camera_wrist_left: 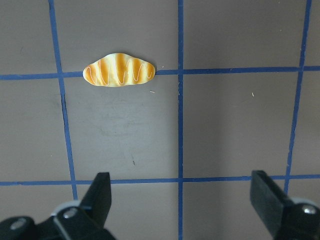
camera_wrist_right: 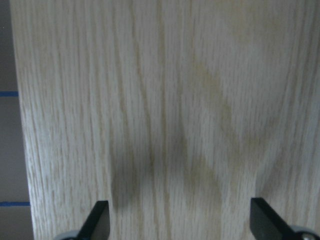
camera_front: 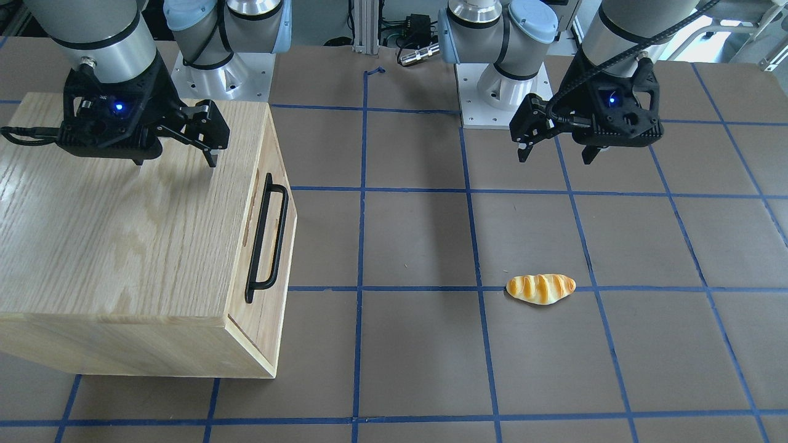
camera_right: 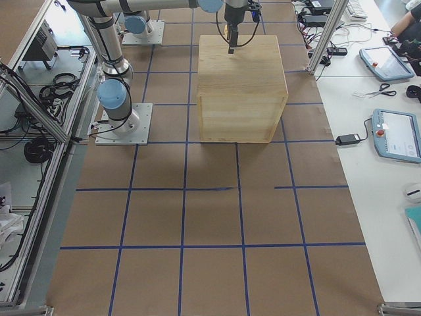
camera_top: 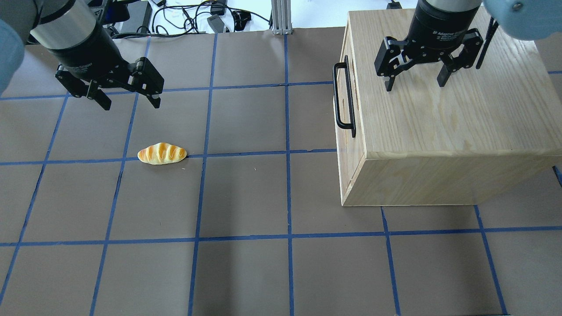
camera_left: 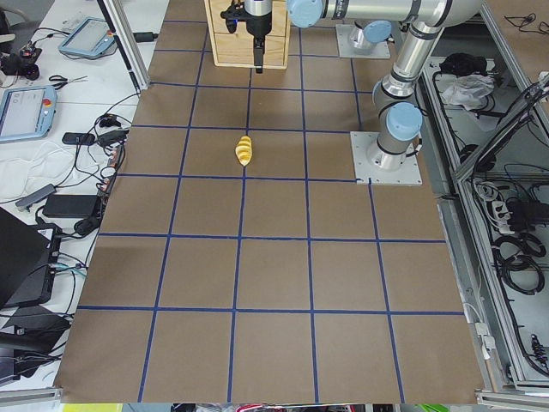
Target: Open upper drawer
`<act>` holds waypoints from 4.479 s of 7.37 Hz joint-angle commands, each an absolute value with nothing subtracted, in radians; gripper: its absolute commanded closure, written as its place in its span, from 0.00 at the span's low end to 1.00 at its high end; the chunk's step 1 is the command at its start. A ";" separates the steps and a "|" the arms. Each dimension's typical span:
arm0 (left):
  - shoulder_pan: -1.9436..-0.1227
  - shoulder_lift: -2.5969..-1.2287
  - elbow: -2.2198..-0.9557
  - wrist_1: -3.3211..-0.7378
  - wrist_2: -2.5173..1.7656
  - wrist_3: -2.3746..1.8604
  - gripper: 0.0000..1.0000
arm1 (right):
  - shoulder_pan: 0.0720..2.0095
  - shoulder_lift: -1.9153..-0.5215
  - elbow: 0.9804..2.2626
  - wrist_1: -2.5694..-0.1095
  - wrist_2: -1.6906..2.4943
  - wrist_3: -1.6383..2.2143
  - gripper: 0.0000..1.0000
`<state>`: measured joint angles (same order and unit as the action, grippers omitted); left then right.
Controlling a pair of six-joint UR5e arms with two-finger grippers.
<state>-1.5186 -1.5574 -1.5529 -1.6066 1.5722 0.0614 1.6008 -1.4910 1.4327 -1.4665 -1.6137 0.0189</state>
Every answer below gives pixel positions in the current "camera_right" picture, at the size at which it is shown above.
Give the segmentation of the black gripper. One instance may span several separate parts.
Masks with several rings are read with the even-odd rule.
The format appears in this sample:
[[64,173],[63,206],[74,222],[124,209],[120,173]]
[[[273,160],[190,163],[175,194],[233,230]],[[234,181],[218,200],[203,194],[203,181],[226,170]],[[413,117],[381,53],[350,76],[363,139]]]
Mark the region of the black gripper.
[[247,0],[226,0],[224,9],[224,20],[228,23],[228,53],[234,54],[237,47],[238,29],[236,25],[244,21],[246,12],[259,12],[260,4],[256,1]]

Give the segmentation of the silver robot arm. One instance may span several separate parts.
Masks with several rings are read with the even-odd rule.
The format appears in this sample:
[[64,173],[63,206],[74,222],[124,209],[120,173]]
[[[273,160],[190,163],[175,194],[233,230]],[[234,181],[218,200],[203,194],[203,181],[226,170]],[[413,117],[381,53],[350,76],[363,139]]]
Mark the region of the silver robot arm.
[[116,18],[120,28],[135,36],[145,37],[154,31],[149,11],[119,13]]
[[97,96],[108,116],[108,127],[96,136],[108,140],[140,144],[137,137],[141,119],[132,103],[130,81],[133,78],[131,64],[124,58],[116,30],[114,14],[126,15],[126,29],[142,34],[147,29],[147,11],[161,9],[201,8],[206,13],[216,14],[224,8],[224,19],[228,27],[226,42],[228,52],[238,47],[238,26],[250,12],[253,21],[260,22],[261,5],[256,1],[69,1],[69,5],[89,24],[88,38],[96,44],[96,53],[102,59],[105,81],[100,83]]

